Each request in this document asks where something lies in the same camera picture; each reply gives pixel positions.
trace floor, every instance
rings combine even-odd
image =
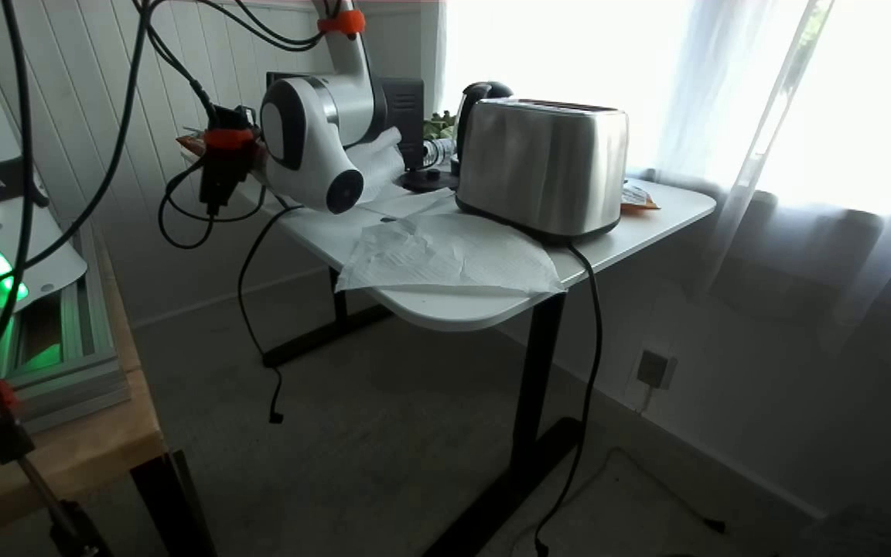
[[[328,318],[324,280],[251,293],[262,344]],[[284,368],[284,425],[269,425],[273,372],[257,366],[235,303],[145,324],[137,344],[157,415],[183,448],[223,557],[413,557],[504,468],[519,347],[499,332],[434,334],[380,323]],[[552,415],[582,385],[554,375]],[[805,519],[753,483],[596,400],[568,508],[545,530],[568,557],[775,557]],[[531,557],[531,527],[568,460],[489,543]],[[132,483],[80,499],[113,551],[165,553]],[[51,557],[47,519],[0,530],[0,553]]]

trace toaster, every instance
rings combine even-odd
[[[462,124],[456,200],[543,243],[576,243],[622,217],[628,115],[548,100],[479,100]]]

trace standing desk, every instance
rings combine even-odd
[[[576,248],[592,260],[595,271],[603,271],[624,258],[700,223],[715,211],[715,197],[690,188],[653,185],[641,184],[658,204],[658,211],[646,211],[637,217],[622,217],[620,227],[608,234],[578,243]],[[362,230],[377,227],[383,220],[380,204],[359,204],[346,215],[318,215],[318,211],[293,211],[283,220],[283,230],[317,255],[331,280],[350,260],[350,250]],[[558,280],[568,290],[584,283],[582,263],[568,248],[548,248]],[[467,557],[477,553],[494,530],[528,499],[528,492],[570,454],[582,441],[578,419],[561,419],[538,435],[538,421],[545,410],[548,375],[554,362],[554,347],[561,334],[562,293],[462,293],[462,290],[392,290],[372,287],[368,293],[380,303],[362,312],[346,312],[344,293],[335,293],[335,323],[304,336],[293,336],[262,356],[262,366],[291,362],[317,347],[341,334],[354,334],[383,317],[398,317],[413,324],[434,332],[479,332],[502,324],[519,312],[531,309],[531,332],[523,358],[523,385],[512,435],[512,464],[502,477],[483,490],[483,496],[431,546],[434,557]]]

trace desk leg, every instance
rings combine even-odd
[[[318,350],[318,347],[324,347],[331,341],[341,341],[341,336],[346,336],[346,334],[354,334],[359,329],[368,329],[368,324],[376,324],[376,323],[391,317],[383,307],[372,307],[372,309],[362,309],[362,312],[350,317],[346,293],[341,293],[341,290],[331,293],[331,303],[335,303],[335,323],[328,323],[321,329],[313,329],[313,332],[306,332],[300,336],[291,336],[283,347],[265,350],[262,353],[262,368],[278,368],[284,362],[293,362],[293,358],[300,358],[300,356],[306,356],[306,353],[313,353],[313,350]]]
[[[132,483],[169,557],[217,553],[183,452],[169,452],[132,468]]]
[[[552,296],[531,312],[507,469],[436,540],[427,557],[473,557],[578,445],[582,425],[574,419],[561,419],[538,435],[562,299],[568,296]]]

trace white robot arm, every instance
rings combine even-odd
[[[364,179],[346,149],[377,131],[377,92],[362,49],[362,14],[337,0],[328,15],[317,0],[335,75],[291,75],[269,86],[259,104],[262,179],[300,204],[350,211]]]

